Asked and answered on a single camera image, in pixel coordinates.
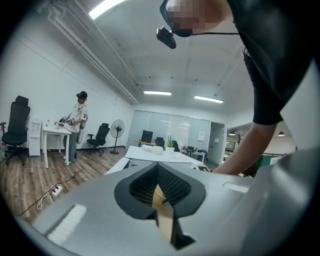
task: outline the black t-shirt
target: black t-shirt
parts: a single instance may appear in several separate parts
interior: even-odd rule
[[[244,55],[244,62],[254,87],[253,122],[276,124],[282,120],[280,111],[303,79],[312,55],[294,22],[274,1],[227,1],[250,55]]]

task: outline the gray pants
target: gray pants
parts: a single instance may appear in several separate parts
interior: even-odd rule
[[[71,132],[70,134],[70,139],[69,139],[69,162],[75,162],[75,154],[76,154],[76,149],[77,149],[77,132]],[[63,138],[63,145],[64,149],[66,149],[67,145],[67,136],[64,136]]]

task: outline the doorway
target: doorway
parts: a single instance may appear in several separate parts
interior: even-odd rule
[[[214,170],[220,165],[222,148],[225,137],[225,125],[221,123],[211,122],[210,138],[208,147],[207,167]]]

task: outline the white shirt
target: white shirt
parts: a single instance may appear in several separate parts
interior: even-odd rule
[[[74,119],[74,121],[79,119],[87,121],[87,106],[80,103],[75,104],[69,120],[71,119]],[[80,123],[76,123],[74,125],[65,124],[65,127],[69,132],[78,133],[80,130]]]

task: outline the electric fan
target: electric fan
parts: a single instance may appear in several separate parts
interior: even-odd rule
[[[116,151],[117,140],[118,140],[118,138],[121,137],[121,135],[124,133],[124,131],[125,131],[125,124],[124,124],[124,122],[122,122],[119,119],[115,120],[113,122],[113,124],[111,125],[110,132],[111,132],[112,137],[115,138],[114,149],[113,149],[113,151],[110,151],[111,154],[114,154],[114,155],[119,154],[119,152]]]

